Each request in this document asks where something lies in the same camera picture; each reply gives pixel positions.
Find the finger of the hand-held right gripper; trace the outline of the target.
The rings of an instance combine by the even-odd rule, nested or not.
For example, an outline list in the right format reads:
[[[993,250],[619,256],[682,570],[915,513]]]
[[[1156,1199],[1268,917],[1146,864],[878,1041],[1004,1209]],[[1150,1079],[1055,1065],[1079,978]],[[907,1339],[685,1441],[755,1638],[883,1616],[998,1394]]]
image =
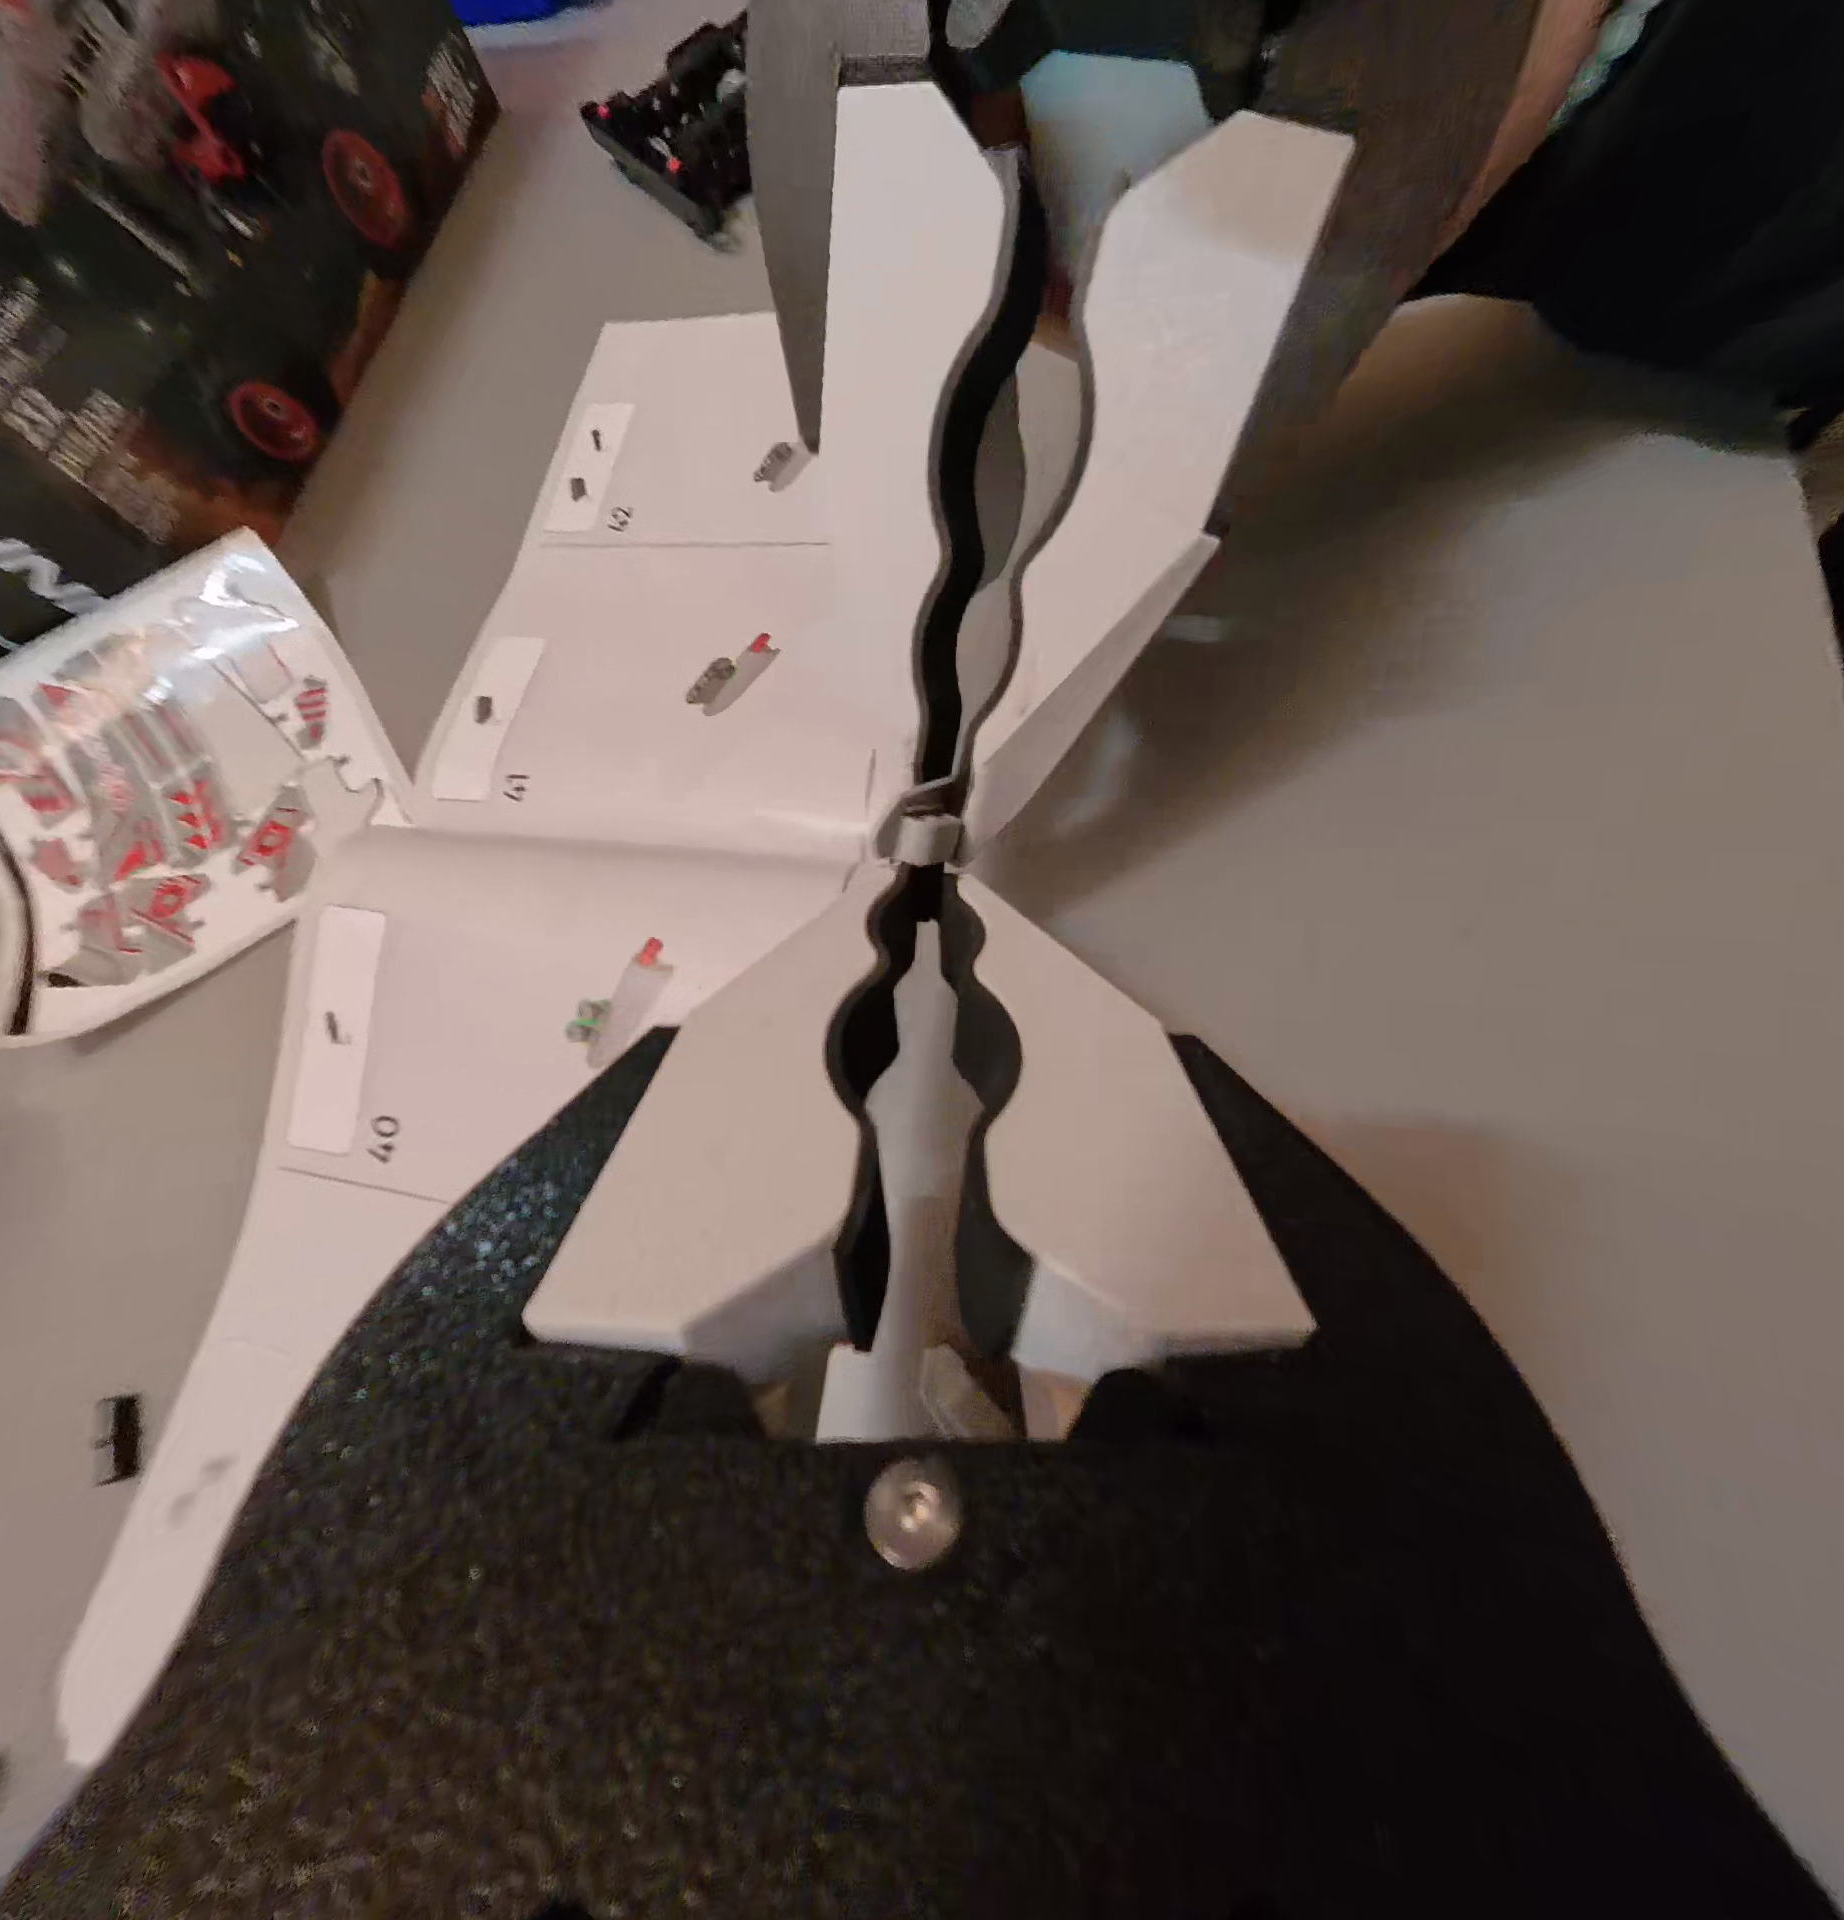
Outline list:
[[[1078,288],[1078,448],[1009,585],[955,856],[1029,803],[1216,553],[1218,493],[1355,144],[1241,110],[1126,187]]]
[[[874,787],[912,781],[914,645],[941,559],[937,422],[1004,232],[1006,189],[933,82],[838,92],[816,468]]]

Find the red grey sticker sheet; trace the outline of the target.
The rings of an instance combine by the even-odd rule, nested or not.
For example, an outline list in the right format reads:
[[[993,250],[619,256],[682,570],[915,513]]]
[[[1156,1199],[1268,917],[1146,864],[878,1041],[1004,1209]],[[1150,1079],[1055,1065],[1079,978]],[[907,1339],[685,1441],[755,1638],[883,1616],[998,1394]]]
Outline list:
[[[250,530],[0,661],[0,1048],[82,1038],[284,928],[412,785]]]

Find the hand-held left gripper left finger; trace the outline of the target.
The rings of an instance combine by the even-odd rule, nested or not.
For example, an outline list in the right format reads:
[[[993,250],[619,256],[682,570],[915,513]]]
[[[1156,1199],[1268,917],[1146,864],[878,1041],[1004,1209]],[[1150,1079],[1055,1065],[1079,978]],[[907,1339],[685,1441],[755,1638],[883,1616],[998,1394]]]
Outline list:
[[[523,1309],[531,1337],[742,1379],[874,1344],[891,1235],[868,1098],[914,932],[909,875],[855,875],[694,1008]]]

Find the black toy set box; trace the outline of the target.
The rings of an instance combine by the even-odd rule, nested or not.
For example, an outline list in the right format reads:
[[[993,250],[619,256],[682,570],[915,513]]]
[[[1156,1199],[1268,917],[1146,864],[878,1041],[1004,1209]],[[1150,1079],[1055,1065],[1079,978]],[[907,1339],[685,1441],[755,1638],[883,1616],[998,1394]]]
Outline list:
[[[282,538],[498,113],[443,2],[0,2],[0,660]]]

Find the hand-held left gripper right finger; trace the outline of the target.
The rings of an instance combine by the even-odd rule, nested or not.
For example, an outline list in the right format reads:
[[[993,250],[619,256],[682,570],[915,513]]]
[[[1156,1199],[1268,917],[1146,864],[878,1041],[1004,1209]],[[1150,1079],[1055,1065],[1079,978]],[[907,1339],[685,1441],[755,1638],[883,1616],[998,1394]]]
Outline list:
[[[1038,1374],[1289,1347],[1315,1320],[1181,1048],[982,880],[937,898],[951,1063],[977,1102],[963,1331]]]

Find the white instruction booklet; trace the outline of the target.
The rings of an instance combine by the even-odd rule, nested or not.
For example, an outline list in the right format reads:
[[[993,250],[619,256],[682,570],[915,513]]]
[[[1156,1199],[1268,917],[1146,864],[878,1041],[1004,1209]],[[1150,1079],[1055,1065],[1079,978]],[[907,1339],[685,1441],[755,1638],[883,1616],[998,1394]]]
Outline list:
[[[889,718],[842,660],[822,478],[771,313],[606,326],[413,776],[310,882],[247,1208],[60,1667],[91,1770],[183,1635],[253,1478],[383,1279],[552,1115],[711,1002],[842,992]],[[785,961],[768,961],[774,947]]]

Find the grey brick with red axle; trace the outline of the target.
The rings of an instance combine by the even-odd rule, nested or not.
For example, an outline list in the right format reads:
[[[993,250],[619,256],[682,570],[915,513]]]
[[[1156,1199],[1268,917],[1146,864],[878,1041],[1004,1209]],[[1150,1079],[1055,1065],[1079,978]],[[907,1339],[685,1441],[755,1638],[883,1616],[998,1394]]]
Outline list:
[[[893,867],[953,867],[962,862],[963,781],[922,779],[899,792],[871,827],[868,848]]]

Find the black brick truck chassis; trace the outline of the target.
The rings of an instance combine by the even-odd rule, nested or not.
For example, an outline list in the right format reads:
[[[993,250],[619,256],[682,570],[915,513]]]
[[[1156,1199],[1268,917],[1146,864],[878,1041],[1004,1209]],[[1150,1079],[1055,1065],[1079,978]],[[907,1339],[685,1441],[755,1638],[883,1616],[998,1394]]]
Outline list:
[[[747,14],[705,20],[664,53],[653,80],[582,101],[578,116],[621,179],[697,240],[726,246],[752,194]]]

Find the person's right forearm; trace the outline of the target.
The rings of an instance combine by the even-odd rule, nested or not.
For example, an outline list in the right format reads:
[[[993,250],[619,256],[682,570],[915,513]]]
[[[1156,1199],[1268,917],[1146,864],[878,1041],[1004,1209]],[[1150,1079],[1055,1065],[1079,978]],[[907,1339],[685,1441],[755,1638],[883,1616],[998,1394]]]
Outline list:
[[[1537,3],[1487,155],[1409,297],[1844,418],[1844,2]]]

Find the grey desk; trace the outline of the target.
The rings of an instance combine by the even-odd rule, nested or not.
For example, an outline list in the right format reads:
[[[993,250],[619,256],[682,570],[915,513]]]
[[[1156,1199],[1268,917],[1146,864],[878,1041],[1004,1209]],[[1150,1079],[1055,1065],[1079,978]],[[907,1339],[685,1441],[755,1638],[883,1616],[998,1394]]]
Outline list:
[[[5,1915],[1844,1915],[1844,666],[1751,406],[1530,446],[1395,307],[1027,806],[947,867],[1071,468],[1004,189],[933,440],[874,1344],[777,1379],[525,1306],[671,1032],[383,1277],[114,1748],[55,1685],[233,1256],[300,911],[112,1020],[0,1248]],[[1305,1342],[982,1353],[972,878],[1181,1051]],[[951,1346],[1018,1437],[933,1432]],[[95,1405],[141,1472],[95,1485]],[[0,1713],[0,1762],[13,1760]]]

